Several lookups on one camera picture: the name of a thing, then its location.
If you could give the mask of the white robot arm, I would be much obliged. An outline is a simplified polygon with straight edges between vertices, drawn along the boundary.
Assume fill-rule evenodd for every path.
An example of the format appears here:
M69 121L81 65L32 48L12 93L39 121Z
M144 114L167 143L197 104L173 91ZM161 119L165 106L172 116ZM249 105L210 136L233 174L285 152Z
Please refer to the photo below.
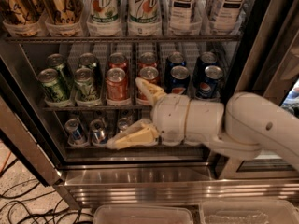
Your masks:
M107 142L110 149L169 146L181 141L203 144L229 158L249 161L272 150L299 170L299 119L254 93L240 92L227 104L194 100L138 77L137 87L152 106L151 118L135 122Z

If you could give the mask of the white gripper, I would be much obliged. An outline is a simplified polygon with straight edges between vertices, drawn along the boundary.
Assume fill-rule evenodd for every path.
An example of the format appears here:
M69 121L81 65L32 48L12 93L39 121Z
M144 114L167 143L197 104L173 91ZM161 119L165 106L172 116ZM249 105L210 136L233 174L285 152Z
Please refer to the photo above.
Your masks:
M137 77L136 86L153 106L150 119L141 119L125 131L107 141L109 149L124 149L135 146L154 146L159 134L163 142L181 142L184 139L185 119L190 98L186 95L166 94L158 85Z

